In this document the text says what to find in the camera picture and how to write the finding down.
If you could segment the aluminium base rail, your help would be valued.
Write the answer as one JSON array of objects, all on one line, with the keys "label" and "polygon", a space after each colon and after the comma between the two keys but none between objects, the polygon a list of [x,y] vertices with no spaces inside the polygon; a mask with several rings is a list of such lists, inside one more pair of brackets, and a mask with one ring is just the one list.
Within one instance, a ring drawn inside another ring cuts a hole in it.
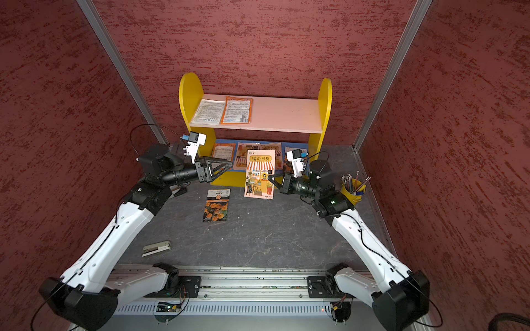
[{"label": "aluminium base rail", "polygon": [[115,315],[141,314],[162,323],[179,315],[329,317],[344,323],[363,303],[385,330],[405,330],[431,306],[429,281],[420,272],[392,270],[385,290],[369,273],[344,264],[329,270],[194,267],[171,274],[118,265],[106,286],[120,291],[120,299],[101,324]]}]

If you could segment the aluminium corner post right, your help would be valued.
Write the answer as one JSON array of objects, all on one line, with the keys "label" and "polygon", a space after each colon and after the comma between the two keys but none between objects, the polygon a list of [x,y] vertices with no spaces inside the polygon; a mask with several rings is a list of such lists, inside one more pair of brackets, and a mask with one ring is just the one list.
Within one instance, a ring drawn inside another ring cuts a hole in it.
[{"label": "aluminium corner post right", "polygon": [[407,53],[421,27],[421,24],[432,4],[432,0],[418,0],[416,1],[414,8],[411,12],[410,18],[403,30],[400,40],[396,46],[394,54],[389,62],[386,69],[385,75],[381,81],[381,84],[374,96],[371,107],[367,113],[367,116],[357,134],[356,140],[353,144],[353,151],[356,154],[360,154],[362,145],[367,138],[367,135],[377,117],[382,104],[385,101],[386,95],[392,87],[393,81],[396,78],[401,65],[407,56]]}]

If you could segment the orange bordered seed bag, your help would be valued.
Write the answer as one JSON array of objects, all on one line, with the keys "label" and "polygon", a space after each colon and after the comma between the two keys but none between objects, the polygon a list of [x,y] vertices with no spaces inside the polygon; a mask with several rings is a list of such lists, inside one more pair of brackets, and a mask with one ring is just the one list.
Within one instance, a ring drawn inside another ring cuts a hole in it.
[{"label": "orange bordered seed bag", "polygon": [[222,124],[249,124],[253,109],[252,98],[226,97]]},{"label": "orange bordered seed bag", "polygon": [[211,157],[216,159],[224,159],[226,161],[233,161],[235,149],[235,143],[216,143],[213,146]]}]

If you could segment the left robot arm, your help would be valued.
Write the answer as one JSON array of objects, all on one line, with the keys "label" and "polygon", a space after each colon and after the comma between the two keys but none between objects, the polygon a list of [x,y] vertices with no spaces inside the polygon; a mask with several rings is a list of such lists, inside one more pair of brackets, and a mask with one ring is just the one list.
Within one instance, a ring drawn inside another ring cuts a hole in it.
[{"label": "left robot arm", "polygon": [[39,293],[56,315],[84,330],[99,330],[117,309],[146,295],[187,295],[179,270],[167,263],[156,263],[115,285],[108,284],[108,277],[134,238],[172,197],[173,186],[210,183],[233,165],[225,159],[198,157],[197,150],[197,143],[185,147],[190,163],[164,144],[155,144],[138,157],[144,176],[120,202],[109,225],[61,277],[41,284]]}]

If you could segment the white seed bag upper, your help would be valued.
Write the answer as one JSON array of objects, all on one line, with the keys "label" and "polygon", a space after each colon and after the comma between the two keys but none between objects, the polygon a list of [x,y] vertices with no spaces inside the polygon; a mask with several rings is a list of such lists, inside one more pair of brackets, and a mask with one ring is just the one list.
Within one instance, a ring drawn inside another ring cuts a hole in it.
[{"label": "white seed bag upper", "polygon": [[226,102],[202,99],[193,116],[191,124],[198,125],[218,125],[223,117]]}]

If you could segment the yellow pen holder cup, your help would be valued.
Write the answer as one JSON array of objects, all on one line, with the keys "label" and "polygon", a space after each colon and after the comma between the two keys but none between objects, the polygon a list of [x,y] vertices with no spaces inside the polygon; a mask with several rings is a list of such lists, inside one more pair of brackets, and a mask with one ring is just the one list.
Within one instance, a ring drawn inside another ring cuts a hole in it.
[{"label": "yellow pen holder cup", "polygon": [[371,177],[366,177],[363,181],[360,179],[360,173],[356,176],[346,174],[342,176],[341,193],[353,204],[356,205],[362,201],[362,197],[366,193],[367,184]]}]

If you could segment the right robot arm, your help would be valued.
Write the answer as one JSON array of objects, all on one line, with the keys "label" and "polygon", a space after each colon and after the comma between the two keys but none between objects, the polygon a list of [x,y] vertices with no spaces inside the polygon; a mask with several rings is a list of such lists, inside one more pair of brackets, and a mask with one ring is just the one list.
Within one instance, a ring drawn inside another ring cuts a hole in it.
[{"label": "right robot arm", "polygon": [[370,277],[348,266],[336,266],[329,274],[340,292],[371,307],[385,330],[404,330],[434,306],[426,275],[421,271],[412,272],[371,232],[349,196],[336,188],[328,161],[310,162],[307,175],[294,170],[282,174],[280,181],[276,175],[267,179],[282,194],[308,198],[317,216],[356,251]]}]

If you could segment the marigold seed bag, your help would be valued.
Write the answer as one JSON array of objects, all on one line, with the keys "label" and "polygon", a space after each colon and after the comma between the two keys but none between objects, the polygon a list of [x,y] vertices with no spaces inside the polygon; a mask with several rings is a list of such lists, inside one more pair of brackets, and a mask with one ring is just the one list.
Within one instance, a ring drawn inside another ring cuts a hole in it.
[{"label": "marigold seed bag", "polygon": [[308,156],[307,149],[285,147],[283,171],[294,174],[295,177],[302,176],[305,170],[305,159]]},{"label": "marigold seed bag", "polygon": [[203,221],[217,222],[228,219],[230,189],[208,190]]}]

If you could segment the white grey stapler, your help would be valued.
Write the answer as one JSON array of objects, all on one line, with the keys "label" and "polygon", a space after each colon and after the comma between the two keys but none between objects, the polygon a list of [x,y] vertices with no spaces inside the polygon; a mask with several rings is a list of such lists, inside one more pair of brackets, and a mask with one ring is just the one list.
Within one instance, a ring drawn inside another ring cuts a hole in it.
[{"label": "white grey stapler", "polygon": [[148,257],[155,255],[161,252],[166,252],[171,250],[170,241],[161,241],[155,244],[145,245],[142,249],[142,257]]}]

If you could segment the yellow wooden shelf unit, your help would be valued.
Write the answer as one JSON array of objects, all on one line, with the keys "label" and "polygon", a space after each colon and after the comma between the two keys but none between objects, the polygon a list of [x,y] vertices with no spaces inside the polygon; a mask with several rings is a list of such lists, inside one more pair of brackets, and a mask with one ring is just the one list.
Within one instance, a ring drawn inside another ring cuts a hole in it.
[{"label": "yellow wooden shelf unit", "polygon": [[179,85],[179,104],[186,127],[190,132],[206,135],[206,142],[199,147],[198,155],[208,157],[212,155],[214,145],[220,141],[216,137],[217,129],[307,134],[309,135],[307,143],[309,156],[319,157],[318,153],[322,148],[331,114],[332,96],[331,80],[325,78],[320,86],[317,99],[251,97],[253,107],[248,124],[195,125],[191,123],[191,120],[201,100],[224,102],[226,96],[206,94],[195,73],[186,73]]}]

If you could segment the aluminium corner post left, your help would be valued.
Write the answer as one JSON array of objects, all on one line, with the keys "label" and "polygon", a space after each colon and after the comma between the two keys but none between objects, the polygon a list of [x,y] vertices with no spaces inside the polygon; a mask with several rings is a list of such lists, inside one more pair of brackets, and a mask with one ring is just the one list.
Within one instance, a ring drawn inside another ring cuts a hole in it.
[{"label": "aluminium corner post left", "polygon": [[144,117],[146,123],[148,124],[157,124],[154,114],[152,113],[149,105],[142,95],[142,92],[137,85],[132,73],[128,69],[123,57],[118,50],[113,38],[111,37],[108,29],[106,28],[100,14],[98,13],[96,6],[93,1],[89,0],[77,0],[76,1],[81,11],[83,12],[85,18],[90,24],[92,30],[96,34],[100,44],[102,44],[106,54],[112,61],[115,69],[121,77],[121,80],[124,82],[129,94],[133,98],[136,106],[139,108],[142,116]]}]

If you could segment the aluminium corner post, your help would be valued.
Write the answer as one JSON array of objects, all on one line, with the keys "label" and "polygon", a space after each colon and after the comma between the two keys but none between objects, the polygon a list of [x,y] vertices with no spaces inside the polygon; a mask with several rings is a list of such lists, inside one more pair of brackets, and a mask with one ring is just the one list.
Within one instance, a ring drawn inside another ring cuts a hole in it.
[{"label": "aluminium corner post", "polygon": [[93,1],[89,0],[77,0],[76,1],[81,11],[83,12],[85,18],[90,24],[92,30],[96,34],[100,44],[102,44],[106,54],[112,61],[115,69],[121,77],[121,80],[124,82],[129,94],[133,98],[136,106],[139,108],[142,116],[144,117],[146,123],[148,124],[157,124],[154,114],[152,113],[149,105],[142,95],[142,92],[137,85],[132,73],[128,69],[123,57],[118,50],[113,38],[111,37],[108,29],[106,28],[100,14],[98,13],[96,6]]},{"label": "aluminium corner post", "polygon": [[396,78],[401,65],[407,56],[407,53],[421,27],[421,24],[432,4],[432,0],[418,0],[416,1],[414,8],[411,12],[410,18],[403,30],[400,40],[396,46],[394,54],[389,62],[386,69],[385,75],[381,81],[381,84],[374,96],[371,107],[367,113],[367,116],[357,134],[356,140],[353,144],[353,151],[356,154],[360,154],[362,145],[367,138],[367,135],[377,117],[382,104],[385,101],[386,95],[392,87],[393,81]]}]

